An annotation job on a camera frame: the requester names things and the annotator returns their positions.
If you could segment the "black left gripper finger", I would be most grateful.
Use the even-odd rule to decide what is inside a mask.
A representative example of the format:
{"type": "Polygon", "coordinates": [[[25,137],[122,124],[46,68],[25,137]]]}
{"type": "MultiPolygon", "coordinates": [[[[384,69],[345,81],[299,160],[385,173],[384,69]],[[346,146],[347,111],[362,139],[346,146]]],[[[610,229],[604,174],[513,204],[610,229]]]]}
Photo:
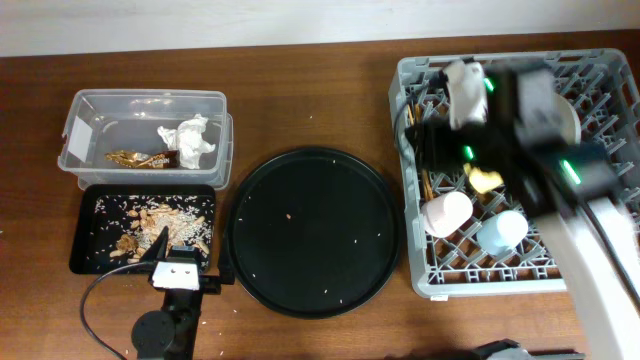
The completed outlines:
{"type": "Polygon", "coordinates": [[[233,285],[235,283],[235,273],[228,250],[228,243],[228,234],[227,232],[224,232],[221,239],[220,252],[217,262],[220,282],[223,285],[233,285]]]}
{"type": "Polygon", "coordinates": [[[169,227],[165,226],[156,240],[140,257],[141,262],[163,260],[166,257],[166,249],[169,241],[169,227]]]}

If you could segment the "grey plate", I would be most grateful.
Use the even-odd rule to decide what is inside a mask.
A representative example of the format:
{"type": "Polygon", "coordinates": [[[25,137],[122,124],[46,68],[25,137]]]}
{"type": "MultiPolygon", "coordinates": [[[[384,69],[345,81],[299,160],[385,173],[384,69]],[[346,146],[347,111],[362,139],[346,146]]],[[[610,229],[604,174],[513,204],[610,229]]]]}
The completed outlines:
{"type": "Polygon", "coordinates": [[[563,139],[568,144],[579,144],[581,142],[581,123],[576,110],[563,96],[556,94],[554,99],[560,118],[559,127],[563,139]]]}

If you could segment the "light blue cup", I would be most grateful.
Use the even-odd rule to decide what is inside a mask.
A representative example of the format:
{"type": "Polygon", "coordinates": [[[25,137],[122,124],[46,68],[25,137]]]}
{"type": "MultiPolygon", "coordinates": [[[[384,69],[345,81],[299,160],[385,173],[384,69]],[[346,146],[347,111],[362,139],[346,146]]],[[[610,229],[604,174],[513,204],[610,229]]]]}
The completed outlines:
{"type": "Polygon", "coordinates": [[[526,237],[528,228],[527,219],[521,213],[506,210],[484,221],[476,240],[485,252],[497,256],[514,249],[526,237]]]}

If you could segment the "yellow bowl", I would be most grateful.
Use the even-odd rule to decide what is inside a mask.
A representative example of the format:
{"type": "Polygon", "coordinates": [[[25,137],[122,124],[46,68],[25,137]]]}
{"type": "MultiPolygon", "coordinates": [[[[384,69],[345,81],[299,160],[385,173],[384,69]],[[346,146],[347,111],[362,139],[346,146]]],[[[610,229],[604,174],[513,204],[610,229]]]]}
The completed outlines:
{"type": "Polygon", "coordinates": [[[473,167],[467,163],[463,166],[471,187],[479,194],[490,192],[504,184],[498,172],[484,172],[478,167],[473,167]]]}

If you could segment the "food scraps pile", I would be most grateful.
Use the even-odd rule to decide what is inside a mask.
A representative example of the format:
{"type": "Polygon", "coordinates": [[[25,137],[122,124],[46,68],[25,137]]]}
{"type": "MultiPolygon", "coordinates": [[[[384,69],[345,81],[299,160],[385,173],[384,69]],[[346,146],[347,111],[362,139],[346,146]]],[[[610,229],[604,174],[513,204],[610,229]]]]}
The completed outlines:
{"type": "Polygon", "coordinates": [[[126,265],[140,257],[169,227],[167,248],[190,245],[208,255],[215,199],[205,195],[103,195],[96,201],[88,258],[126,265]]]}

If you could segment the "pink cup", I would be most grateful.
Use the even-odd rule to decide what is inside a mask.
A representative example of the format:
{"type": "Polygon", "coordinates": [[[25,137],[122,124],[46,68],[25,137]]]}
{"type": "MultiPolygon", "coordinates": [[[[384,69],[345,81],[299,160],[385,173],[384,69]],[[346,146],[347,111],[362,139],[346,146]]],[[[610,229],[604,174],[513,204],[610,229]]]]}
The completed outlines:
{"type": "Polygon", "coordinates": [[[420,213],[426,233],[446,238],[470,219],[473,204],[466,194],[452,191],[426,202],[420,213]]]}

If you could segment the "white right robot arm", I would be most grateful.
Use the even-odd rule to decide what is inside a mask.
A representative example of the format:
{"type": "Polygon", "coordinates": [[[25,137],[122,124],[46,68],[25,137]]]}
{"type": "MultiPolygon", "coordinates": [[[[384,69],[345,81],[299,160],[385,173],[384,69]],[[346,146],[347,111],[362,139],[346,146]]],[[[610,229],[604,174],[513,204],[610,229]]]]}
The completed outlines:
{"type": "Polygon", "coordinates": [[[550,67],[459,59],[401,95],[400,156],[461,170],[477,193],[504,187],[558,265],[593,355],[637,358],[639,254],[623,182],[602,145],[564,136],[550,67]]]}

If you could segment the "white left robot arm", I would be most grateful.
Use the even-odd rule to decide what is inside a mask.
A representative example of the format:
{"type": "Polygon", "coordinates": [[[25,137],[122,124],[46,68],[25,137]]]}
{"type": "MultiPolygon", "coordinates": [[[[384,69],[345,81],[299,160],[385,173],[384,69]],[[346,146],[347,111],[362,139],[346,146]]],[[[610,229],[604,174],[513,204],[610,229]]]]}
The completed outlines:
{"type": "Polygon", "coordinates": [[[148,282],[164,293],[160,309],[141,315],[131,330],[131,343],[138,359],[191,359],[200,324],[203,297],[219,295],[221,287],[235,283],[229,254],[221,246],[217,275],[199,272],[195,250],[169,246],[169,229],[163,228],[140,261],[111,270],[95,279],[84,291],[79,305],[80,321],[88,335],[118,359],[125,356],[102,340],[90,327],[85,315],[91,291],[111,275],[138,268],[150,270],[148,282]]]}

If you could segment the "wooden chopstick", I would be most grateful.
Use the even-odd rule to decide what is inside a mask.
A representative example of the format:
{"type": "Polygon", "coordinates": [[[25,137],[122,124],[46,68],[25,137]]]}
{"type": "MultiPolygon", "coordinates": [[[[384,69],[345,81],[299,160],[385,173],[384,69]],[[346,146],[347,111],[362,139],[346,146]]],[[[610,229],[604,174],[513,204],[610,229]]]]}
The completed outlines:
{"type": "Polygon", "coordinates": [[[422,121],[423,110],[419,104],[409,104],[407,106],[408,123],[414,126],[422,121]]]}
{"type": "Polygon", "coordinates": [[[431,201],[434,196],[430,183],[429,172],[426,169],[421,170],[421,179],[425,201],[431,201]]]}

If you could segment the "white napkin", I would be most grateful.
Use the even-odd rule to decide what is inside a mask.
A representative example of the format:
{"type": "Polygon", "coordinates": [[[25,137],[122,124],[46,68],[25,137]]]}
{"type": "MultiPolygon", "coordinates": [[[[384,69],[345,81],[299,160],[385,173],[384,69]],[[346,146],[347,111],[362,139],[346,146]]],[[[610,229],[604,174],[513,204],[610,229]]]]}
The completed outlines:
{"type": "Polygon", "coordinates": [[[200,158],[216,149],[215,144],[204,140],[207,117],[196,114],[192,119],[183,121],[176,129],[160,126],[157,133],[166,144],[169,151],[179,153],[181,167],[197,170],[200,168],[200,158]]]}

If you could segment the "gold brown snack wrapper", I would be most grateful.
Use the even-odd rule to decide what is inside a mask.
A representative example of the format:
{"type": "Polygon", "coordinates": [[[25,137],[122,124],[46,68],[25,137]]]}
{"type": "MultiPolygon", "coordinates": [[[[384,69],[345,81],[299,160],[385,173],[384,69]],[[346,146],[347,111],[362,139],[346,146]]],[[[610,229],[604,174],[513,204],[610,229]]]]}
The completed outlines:
{"type": "Polygon", "coordinates": [[[179,166],[179,152],[165,151],[154,155],[132,152],[116,151],[105,155],[107,160],[116,164],[136,169],[168,169],[179,166]]]}

